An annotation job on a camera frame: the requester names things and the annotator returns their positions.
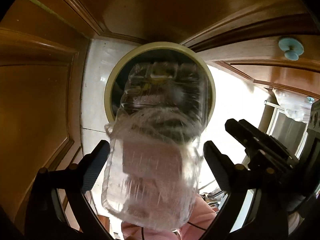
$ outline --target cabinet knob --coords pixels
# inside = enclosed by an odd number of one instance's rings
[[[281,38],[279,40],[279,48],[284,51],[284,56],[289,60],[298,60],[299,56],[304,52],[303,45],[294,38]]]

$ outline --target white tile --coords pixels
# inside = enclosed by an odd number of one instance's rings
[[[113,40],[92,40],[82,86],[82,127],[104,132],[104,125],[108,123],[104,110],[104,90],[108,77],[117,62],[136,47]]]
[[[110,141],[105,132],[99,132],[81,128],[82,151],[83,155],[91,153],[101,140]]]

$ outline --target wooden cabinet door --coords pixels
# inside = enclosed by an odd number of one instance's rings
[[[297,61],[284,57],[282,36],[237,42],[199,52],[209,64],[265,88],[320,98],[320,36],[289,35],[304,46]]]
[[[0,22],[0,205],[15,219],[39,168],[81,150],[80,94],[89,39],[16,0]]]
[[[206,40],[222,46],[268,35],[317,32],[300,0],[38,1],[88,37],[172,41],[195,51],[206,49],[206,42],[199,44]],[[86,24],[75,24],[76,18]]]

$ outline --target clear plastic container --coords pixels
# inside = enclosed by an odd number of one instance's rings
[[[139,63],[131,70],[107,126],[111,152],[101,202],[111,214],[155,230],[179,228],[190,217],[207,125],[209,80],[202,67]]]
[[[272,91],[276,96],[278,104],[284,108],[284,114],[287,117],[297,122],[309,122],[313,101],[308,100],[308,98],[311,97],[302,97],[279,89],[273,89]]]

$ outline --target person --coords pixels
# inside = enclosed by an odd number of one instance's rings
[[[198,240],[216,217],[216,212],[200,195],[196,195],[195,205],[189,221],[179,228],[176,235],[171,231],[156,231],[122,222],[125,240]]]

